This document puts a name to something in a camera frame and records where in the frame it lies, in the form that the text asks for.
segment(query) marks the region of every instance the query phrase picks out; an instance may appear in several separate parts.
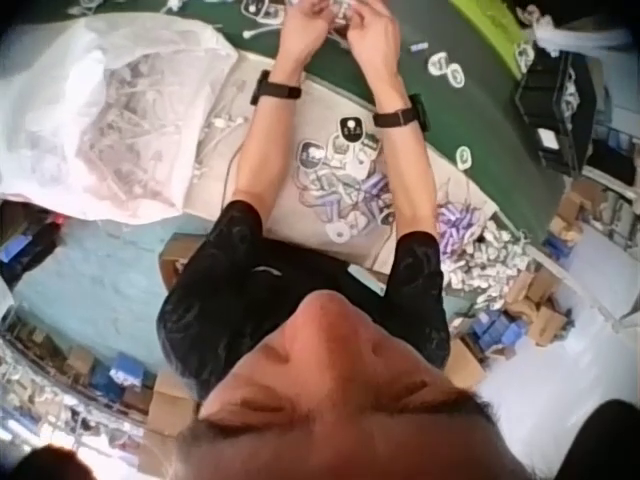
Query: white floor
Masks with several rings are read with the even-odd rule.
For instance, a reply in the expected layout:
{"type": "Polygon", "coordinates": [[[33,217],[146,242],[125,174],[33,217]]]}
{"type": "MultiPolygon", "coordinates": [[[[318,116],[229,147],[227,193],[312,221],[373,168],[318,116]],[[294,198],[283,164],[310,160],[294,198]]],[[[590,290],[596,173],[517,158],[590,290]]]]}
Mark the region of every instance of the white floor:
{"type": "MultiPolygon", "coordinates": [[[[589,227],[567,267],[610,311],[626,314],[640,293],[640,264],[589,227]]],[[[553,475],[585,418],[601,403],[638,403],[638,336],[615,334],[597,312],[561,288],[576,327],[563,342],[537,348],[528,339],[479,387],[500,417],[514,453],[542,476],[553,475]]]]}

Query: forehead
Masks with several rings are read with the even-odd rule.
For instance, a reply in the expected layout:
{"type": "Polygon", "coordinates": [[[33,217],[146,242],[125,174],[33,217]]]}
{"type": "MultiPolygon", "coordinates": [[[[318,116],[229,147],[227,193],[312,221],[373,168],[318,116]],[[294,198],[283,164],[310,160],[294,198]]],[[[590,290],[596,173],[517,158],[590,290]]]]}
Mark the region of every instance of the forehead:
{"type": "Polygon", "coordinates": [[[194,480],[472,479],[500,460],[497,431],[477,418],[388,416],[317,422],[202,445],[194,480]]]}

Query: nose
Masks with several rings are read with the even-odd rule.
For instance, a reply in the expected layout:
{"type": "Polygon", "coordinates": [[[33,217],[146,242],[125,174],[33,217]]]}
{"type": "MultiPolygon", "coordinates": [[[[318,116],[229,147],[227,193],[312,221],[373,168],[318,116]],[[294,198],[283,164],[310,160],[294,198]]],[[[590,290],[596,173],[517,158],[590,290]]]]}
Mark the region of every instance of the nose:
{"type": "Polygon", "coordinates": [[[380,333],[364,312],[338,293],[314,292],[289,319],[284,335],[290,366],[304,385],[299,391],[309,403],[355,407],[367,401],[380,333]]]}

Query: hand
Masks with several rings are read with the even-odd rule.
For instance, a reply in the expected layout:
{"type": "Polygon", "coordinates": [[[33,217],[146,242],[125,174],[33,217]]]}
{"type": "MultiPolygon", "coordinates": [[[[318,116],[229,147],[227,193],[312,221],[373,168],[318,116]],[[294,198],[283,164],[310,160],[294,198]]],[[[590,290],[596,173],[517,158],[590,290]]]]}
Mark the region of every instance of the hand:
{"type": "Polygon", "coordinates": [[[327,38],[334,16],[330,0],[299,0],[287,7],[276,63],[301,73],[327,38]]]}
{"type": "Polygon", "coordinates": [[[349,47],[375,95],[399,79],[400,28],[382,0],[355,0],[349,16],[349,47]]]}

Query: watch strap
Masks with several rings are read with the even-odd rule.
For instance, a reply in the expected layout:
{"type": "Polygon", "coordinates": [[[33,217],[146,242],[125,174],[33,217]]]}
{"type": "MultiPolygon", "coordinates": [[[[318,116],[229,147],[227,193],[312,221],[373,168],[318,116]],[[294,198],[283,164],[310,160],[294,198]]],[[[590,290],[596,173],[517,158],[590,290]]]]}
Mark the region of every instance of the watch strap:
{"type": "Polygon", "coordinates": [[[289,100],[297,100],[302,96],[302,89],[300,87],[270,82],[269,74],[269,70],[263,70],[262,73],[260,73],[260,77],[256,83],[256,88],[251,96],[252,106],[255,107],[258,104],[260,97],[264,95],[289,100]]]}
{"type": "Polygon", "coordinates": [[[427,133],[430,129],[427,112],[419,95],[410,95],[411,106],[390,113],[374,113],[373,124],[377,128],[396,128],[417,121],[420,129],[427,133]]]}

